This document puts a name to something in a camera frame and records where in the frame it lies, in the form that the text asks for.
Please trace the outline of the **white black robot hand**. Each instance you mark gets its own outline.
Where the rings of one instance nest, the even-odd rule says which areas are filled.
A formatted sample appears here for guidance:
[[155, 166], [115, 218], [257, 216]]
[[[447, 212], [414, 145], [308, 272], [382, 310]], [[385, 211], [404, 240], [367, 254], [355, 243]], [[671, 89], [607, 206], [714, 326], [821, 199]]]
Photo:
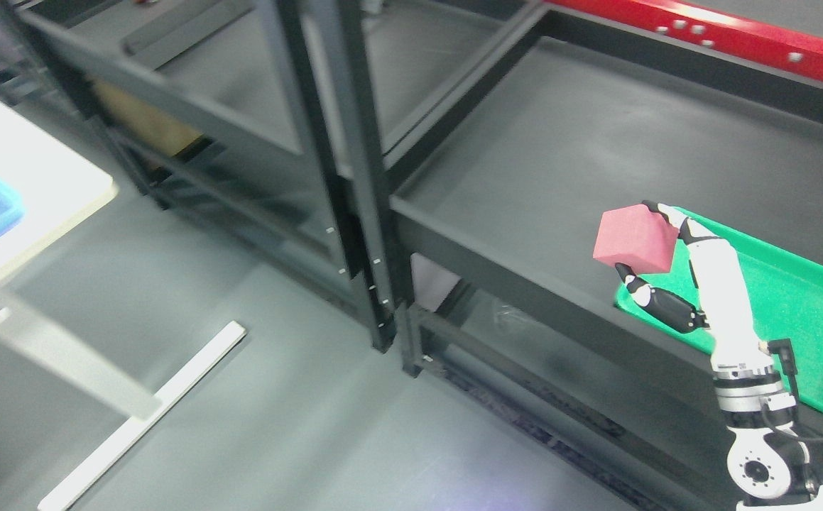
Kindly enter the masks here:
[[616, 263], [633, 302], [677, 332], [704, 328], [714, 340], [710, 363], [717, 375], [774, 373], [772, 356], [754, 330], [748, 287], [731, 243], [677, 208], [648, 200], [642, 204], [677, 229], [677, 238], [687, 247], [698, 305], [654, 287], [632, 266]]

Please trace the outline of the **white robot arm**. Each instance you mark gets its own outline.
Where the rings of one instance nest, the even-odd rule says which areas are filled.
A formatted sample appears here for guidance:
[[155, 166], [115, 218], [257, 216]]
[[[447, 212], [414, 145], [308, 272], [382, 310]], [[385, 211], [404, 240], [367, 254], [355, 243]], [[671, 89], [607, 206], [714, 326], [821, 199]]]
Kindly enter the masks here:
[[733, 441], [726, 468], [742, 496], [736, 510], [823, 510], [823, 482], [817, 475], [810, 444], [823, 437], [795, 431], [798, 416], [798, 369], [790, 339], [765, 343], [779, 368], [762, 374], [740, 370], [717, 372], [717, 404]]

